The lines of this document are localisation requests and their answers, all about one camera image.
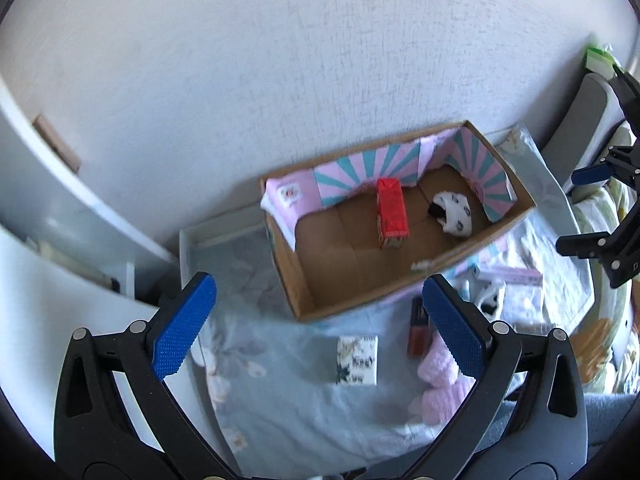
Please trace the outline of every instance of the red box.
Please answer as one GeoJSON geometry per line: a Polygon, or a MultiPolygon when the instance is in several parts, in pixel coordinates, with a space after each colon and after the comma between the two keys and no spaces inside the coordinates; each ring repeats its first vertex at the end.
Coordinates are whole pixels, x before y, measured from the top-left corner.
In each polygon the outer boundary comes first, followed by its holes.
{"type": "Polygon", "coordinates": [[[378,205],[378,239],[380,247],[398,248],[409,236],[402,186],[396,178],[379,178],[376,182],[378,205]]]}

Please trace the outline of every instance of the white sticker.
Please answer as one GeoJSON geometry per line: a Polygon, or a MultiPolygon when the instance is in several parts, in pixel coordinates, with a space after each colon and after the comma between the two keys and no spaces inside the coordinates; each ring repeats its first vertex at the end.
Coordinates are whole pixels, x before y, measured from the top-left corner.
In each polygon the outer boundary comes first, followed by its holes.
{"type": "Polygon", "coordinates": [[[285,207],[291,207],[302,198],[302,191],[300,191],[300,186],[297,182],[280,186],[277,192],[285,207]]]}

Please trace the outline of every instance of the white floral box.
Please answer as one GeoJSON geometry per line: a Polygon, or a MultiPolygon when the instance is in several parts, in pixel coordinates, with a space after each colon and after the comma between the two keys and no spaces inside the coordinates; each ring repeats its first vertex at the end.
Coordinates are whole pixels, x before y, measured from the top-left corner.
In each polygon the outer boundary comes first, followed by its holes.
{"type": "Polygon", "coordinates": [[[338,338],[338,384],[376,384],[377,370],[378,336],[338,338]]]}

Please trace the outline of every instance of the open cardboard box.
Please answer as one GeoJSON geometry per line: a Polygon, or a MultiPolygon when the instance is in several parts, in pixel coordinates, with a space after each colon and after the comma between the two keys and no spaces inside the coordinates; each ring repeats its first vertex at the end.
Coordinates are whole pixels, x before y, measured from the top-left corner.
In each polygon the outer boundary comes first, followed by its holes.
{"type": "Polygon", "coordinates": [[[350,153],[375,150],[388,144],[408,142],[463,126],[471,130],[489,150],[513,187],[516,202],[500,221],[489,221],[467,181],[446,165],[426,171],[417,186],[402,188],[409,238],[399,249],[381,250],[378,245],[376,197],[372,192],[362,192],[335,206],[300,218],[295,226],[295,251],[290,248],[274,218],[267,214],[276,267],[293,313],[299,320],[338,314],[452,267],[513,228],[535,207],[535,202],[504,159],[468,121],[444,124],[336,151],[273,171],[260,180],[264,193],[270,178],[308,170],[350,153]],[[445,234],[441,225],[428,216],[431,199],[444,190],[462,193],[468,198],[473,223],[469,238],[445,234]],[[411,270],[412,264],[423,260],[430,261],[428,271],[411,270]]]}

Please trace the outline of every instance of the blue gripper pad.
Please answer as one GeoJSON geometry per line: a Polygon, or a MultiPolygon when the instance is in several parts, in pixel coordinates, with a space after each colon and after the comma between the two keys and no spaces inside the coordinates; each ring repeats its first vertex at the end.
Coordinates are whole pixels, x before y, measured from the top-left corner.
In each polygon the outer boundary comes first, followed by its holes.
{"type": "Polygon", "coordinates": [[[150,321],[146,343],[159,380],[178,371],[215,304],[215,280],[198,272],[174,305],[162,307],[150,321]]]}
{"type": "Polygon", "coordinates": [[[425,280],[422,304],[463,374],[479,379],[488,361],[489,323],[440,274],[425,280]]]}
{"type": "Polygon", "coordinates": [[[594,166],[587,166],[586,168],[575,170],[571,174],[571,183],[574,184],[574,186],[586,186],[594,182],[609,180],[612,176],[612,166],[609,164],[595,164],[594,166]]]}

